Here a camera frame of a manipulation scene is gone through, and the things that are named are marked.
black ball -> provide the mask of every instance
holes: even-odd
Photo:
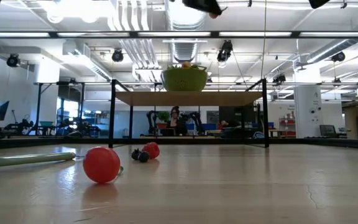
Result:
[[[147,162],[149,159],[150,159],[150,155],[148,152],[141,152],[139,154],[139,157],[137,158],[139,162]]]
[[[131,157],[132,157],[134,160],[137,160],[137,158],[139,157],[139,154],[140,154],[139,149],[135,149],[135,151],[132,152]]]

ceiling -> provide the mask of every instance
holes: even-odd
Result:
[[[206,16],[204,30],[357,30],[358,0],[347,1],[348,7],[340,9],[342,0],[331,0],[327,7],[330,9],[311,10],[307,0],[267,0],[253,1],[252,7],[247,7],[248,1],[221,1],[221,7],[228,9],[217,19]],[[43,7],[51,1],[2,1],[0,5],[0,31],[91,31],[110,30],[106,17],[110,14],[109,1],[94,1],[94,10],[100,18],[94,23],[85,23],[79,17],[66,17],[58,24],[52,24],[47,19]],[[147,1],[148,25],[150,30],[168,30],[166,12],[163,1]],[[70,72],[61,72],[61,76],[94,77],[95,74],[83,66],[66,61],[62,54],[62,39],[42,40],[0,40],[0,47],[34,46],[44,49],[54,57],[64,61],[70,67]],[[219,77],[220,82],[234,82],[242,76],[250,82],[256,82],[262,76],[279,66],[294,55],[307,55],[332,42],[332,39],[233,39],[232,56],[224,68],[219,68],[216,53],[221,47],[222,39],[206,39],[200,44],[195,61],[208,68],[212,77]],[[86,44],[91,49],[91,58],[97,61],[107,71],[120,74],[117,77],[125,82],[132,80],[132,61],[124,51],[124,60],[114,63],[111,60],[115,48],[122,47],[118,39],[81,39],[78,44]],[[162,68],[172,63],[169,44],[162,39],[152,40],[153,47]],[[336,64],[322,61],[318,63],[323,81],[331,82],[335,74],[358,70],[358,44],[343,52],[346,59]],[[292,80],[293,69],[285,71],[287,81]],[[358,82],[358,75],[346,80]]]

long green balloon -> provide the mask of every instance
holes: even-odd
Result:
[[[2,156],[0,157],[0,166],[30,164],[36,162],[67,161],[74,158],[74,152],[35,154],[23,156]]]

fruit in bowl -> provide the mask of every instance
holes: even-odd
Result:
[[[167,91],[201,91],[206,85],[206,67],[184,62],[181,67],[168,66],[161,73]]]

red ball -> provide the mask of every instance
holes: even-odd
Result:
[[[142,151],[148,152],[150,155],[150,159],[155,159],[160,155],[160,148],[158,147],[158,144],[155,142],[147,143],[143,147]]]
[[[114,180],[121,166],[116,152],[105,147],[90,149],[84,158],[85,174],[93,181],[104,184]]]

